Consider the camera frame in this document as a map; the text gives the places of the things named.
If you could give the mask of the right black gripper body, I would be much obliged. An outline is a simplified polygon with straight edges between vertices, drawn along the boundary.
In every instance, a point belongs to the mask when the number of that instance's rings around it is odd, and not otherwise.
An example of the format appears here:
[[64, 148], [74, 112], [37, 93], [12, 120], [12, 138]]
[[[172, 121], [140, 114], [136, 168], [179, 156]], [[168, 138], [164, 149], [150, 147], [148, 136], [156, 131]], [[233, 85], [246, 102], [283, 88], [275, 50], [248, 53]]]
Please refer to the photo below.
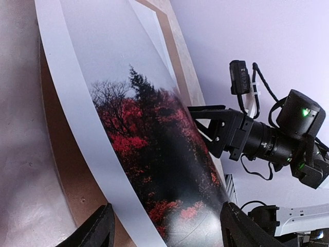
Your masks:
[[251, 132], [254, 120], [237, 110], [227, 110], [229, 120], [225, 125], [229, 127], [224, 150], [230, 153], [229, 159], [238, 161]]

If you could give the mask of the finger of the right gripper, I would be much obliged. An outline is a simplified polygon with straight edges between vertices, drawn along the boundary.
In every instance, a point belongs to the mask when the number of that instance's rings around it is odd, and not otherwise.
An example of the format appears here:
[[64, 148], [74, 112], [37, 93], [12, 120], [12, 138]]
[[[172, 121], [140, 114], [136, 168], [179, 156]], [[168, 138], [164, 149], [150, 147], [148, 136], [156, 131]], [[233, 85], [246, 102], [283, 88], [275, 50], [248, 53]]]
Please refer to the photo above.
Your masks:
[[212, 119], [206, 127], [199, 119], [194, 121], [202, 134], [202, 139], [208, 151], [216, 158], [220, 158], [229, 138], [229, 130], [226, 124], [221, 120]]
[[188, 111], [193, 119], [229, 120], [233, 117], [225, 105], [189, 106]]

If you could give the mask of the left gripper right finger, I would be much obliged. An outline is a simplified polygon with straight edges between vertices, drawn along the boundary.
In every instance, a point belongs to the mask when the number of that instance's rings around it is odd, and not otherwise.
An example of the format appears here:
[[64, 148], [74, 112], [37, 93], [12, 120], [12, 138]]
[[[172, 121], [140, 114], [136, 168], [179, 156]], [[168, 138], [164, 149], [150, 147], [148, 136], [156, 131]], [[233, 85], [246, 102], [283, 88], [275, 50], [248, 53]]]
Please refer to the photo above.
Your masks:
[[275, 236], [280, 226], [275, 205], [263, 205], [245, 214], [234, 203], [223, 204], [220, 221], [224, 246], [288, 246], [288, 237]]

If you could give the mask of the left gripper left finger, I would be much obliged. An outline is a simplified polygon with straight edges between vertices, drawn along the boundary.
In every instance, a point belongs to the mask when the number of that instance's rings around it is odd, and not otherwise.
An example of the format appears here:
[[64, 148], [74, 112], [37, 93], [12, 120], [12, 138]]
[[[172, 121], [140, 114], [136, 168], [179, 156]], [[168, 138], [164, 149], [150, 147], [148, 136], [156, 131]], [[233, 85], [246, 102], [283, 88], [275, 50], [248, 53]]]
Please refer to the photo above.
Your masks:
[[56, 247], [114, 246], [115, 215], [110, 203], [101, 205], [78, 229]]

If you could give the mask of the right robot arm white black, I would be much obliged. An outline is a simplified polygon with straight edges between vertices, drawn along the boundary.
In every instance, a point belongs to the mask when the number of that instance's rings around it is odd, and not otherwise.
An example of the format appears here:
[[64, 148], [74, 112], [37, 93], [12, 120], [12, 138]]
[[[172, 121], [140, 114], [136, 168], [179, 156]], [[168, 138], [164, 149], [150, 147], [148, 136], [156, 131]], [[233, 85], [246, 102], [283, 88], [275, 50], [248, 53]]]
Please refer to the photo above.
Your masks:
[[328, 147], [317, 139], [326, 113], [318, 103], [291, 90], [279, 100], [276, 120], [258, 122], [223, 105], [189, 107], [212, 155], [234, 161], [260, 158], [275, 172], [289, 166], [293, 177], [313, 188], [328, 185]]

